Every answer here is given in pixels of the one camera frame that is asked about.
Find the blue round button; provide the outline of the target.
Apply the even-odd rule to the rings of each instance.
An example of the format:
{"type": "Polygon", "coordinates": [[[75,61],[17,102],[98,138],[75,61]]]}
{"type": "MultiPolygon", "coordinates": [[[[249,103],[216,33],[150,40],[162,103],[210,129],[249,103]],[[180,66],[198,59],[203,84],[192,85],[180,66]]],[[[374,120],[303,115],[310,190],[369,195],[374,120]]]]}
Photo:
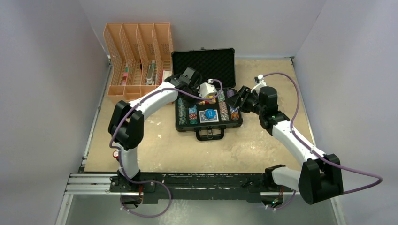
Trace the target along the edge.
{"type": "Polygon", "coordinates": [[[217,120],[217,111],[214,109],[206,109],[205,118],[208,120],[217,120]]]}

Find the black poker chip case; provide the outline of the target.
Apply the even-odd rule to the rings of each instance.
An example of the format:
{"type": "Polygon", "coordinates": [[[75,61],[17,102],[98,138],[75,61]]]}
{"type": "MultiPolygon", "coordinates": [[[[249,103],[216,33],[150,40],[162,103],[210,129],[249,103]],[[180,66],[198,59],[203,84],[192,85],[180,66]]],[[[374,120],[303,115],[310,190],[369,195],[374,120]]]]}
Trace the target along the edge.
{"type": "Polygon", "coordinates": [[[241,112],[226,103],[237,92],[234,48],[174,51],[171,62],[173,75],[192,79],[188,86],[201,98],[179,94],[177,131],[195,132],[198,141],[214,141],[222,139],[226,129],[243,125],[241,112]]]}

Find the blue card deck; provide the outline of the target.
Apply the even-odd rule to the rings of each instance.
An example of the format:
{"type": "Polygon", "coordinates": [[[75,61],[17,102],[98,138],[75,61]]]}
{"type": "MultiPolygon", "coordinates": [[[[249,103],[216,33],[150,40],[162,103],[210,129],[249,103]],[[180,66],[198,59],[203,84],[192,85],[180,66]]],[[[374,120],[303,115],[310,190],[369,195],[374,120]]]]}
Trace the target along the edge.
{"type": "Polygon", "coordinates": [[[199,111],[199,121],[200,123],[218,122],[218,111],[215,109],[199,111]]]}

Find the red gold card deck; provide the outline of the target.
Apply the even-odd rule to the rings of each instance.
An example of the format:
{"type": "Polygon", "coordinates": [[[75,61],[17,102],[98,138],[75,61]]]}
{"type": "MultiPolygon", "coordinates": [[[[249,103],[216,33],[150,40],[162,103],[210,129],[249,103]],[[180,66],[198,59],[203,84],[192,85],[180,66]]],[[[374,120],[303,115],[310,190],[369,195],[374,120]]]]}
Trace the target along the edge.
{"type": "Polygon", "coordinates": [[[216,104],[216,98],[199,102],[199,105],[216,104]]]}

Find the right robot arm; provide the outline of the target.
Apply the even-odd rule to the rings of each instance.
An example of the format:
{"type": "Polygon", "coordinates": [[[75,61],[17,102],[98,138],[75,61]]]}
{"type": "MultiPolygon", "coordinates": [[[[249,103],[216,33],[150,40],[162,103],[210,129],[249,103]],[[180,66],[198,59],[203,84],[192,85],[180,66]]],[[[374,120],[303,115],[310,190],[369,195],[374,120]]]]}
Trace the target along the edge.
{"type": "Polygon", "coordinates": [[[303,200],[315,204],[344,192],[340,160],[327,155],[312,145],[295,130],[291,120],[278,109],[278,95],[273,87],[261,87],[253,91],[242,87],[238,93],[226,98],[226,103],[244,113],[258,115],[260,125],[282,143],[302,164],[301,170],[292,170],[285,165],[265,169],[263,184],[270,191],[286,186],[299,191],[303,200]]]}

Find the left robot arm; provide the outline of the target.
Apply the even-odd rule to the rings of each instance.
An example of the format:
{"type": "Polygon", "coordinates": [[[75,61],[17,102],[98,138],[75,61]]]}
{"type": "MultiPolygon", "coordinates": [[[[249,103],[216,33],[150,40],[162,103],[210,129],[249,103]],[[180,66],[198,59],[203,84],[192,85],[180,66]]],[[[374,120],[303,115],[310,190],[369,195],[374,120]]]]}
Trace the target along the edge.
{"type": "Polygon", "coordinates": [[[122,186],[129,192],[136,191],[140,179],[136,175],[138,166],[138,146],[144,137],[145,120],[179,94],[186,97],[189,105],[199,99],[200,85],[205,83],[203,76],[191,67],[179,75],[172,75],[156,89],[129,103],[121,100],[114,108],[108,132],[111,135],[110,148],[118,152],[119,172],[124,177],[122,186]]]}

